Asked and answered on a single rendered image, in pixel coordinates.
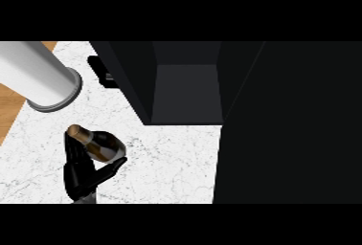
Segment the white cylinder with grey rim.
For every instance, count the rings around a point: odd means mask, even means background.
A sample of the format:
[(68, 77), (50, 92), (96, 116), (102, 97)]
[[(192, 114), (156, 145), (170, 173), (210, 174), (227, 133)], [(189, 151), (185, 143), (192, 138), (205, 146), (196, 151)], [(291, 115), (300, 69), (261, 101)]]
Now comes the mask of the white cylinder with grey rim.
[(83, 89), (80, 73), (62, 64), (40, 41), (0, 41), (0, 83), (43, 113), (68, 106)]

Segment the dark wine bottle gold neck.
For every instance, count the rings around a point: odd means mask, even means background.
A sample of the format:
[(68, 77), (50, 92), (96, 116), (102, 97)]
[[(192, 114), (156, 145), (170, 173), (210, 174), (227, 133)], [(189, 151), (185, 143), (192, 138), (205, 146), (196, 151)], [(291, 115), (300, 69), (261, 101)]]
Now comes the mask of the dark wine bottle gold neck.
[(125, 156), (125, 146), (115, 135), (106, 131), (90, 131), (78, 124), (72, 124), (66, 129), (66, 134), (84, 147), (88, 157), (111, 164)]

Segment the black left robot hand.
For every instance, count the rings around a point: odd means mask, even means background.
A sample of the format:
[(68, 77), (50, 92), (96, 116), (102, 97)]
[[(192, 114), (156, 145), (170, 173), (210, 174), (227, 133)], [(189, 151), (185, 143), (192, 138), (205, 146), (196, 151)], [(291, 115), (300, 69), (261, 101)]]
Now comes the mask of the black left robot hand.
[(115, 176), (127, 158), (121, 157), (96, 169), (83, 144), (66, 133), (63, 133), (63, 147), (66, 155), (63, 185), (66, 194), (75, 203), (88, 195), (96, 197), (97, 186)]

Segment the small black block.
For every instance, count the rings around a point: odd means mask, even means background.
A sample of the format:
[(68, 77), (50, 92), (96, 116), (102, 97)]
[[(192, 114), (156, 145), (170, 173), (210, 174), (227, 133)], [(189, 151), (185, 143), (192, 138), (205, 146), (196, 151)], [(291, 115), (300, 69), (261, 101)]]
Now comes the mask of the small black block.
[(105, 88), (117, 89), (117, 84), (114, 77), (103, 65), (103, 62), (97, 56), (88, 56), (87, 57), (87, 63), (88, 66), (96, 74), (96, 77), (99, 78), (99, 83)]

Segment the black open cabinet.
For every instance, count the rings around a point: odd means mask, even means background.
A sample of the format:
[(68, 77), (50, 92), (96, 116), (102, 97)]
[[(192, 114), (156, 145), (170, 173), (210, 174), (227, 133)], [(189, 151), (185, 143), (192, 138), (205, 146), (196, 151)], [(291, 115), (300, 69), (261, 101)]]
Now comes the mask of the black open cabinet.
[(145, 125), (221, 125), (260, 41), (93, 41)]

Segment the black cabinet door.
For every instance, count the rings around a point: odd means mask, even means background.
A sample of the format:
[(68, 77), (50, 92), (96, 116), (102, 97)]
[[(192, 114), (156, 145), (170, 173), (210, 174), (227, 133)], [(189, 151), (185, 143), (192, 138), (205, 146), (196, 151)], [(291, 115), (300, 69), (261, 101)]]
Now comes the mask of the black cabinet door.
[(362, 41), (264, 43), (220, 130), (214, 202), (362, 203)]

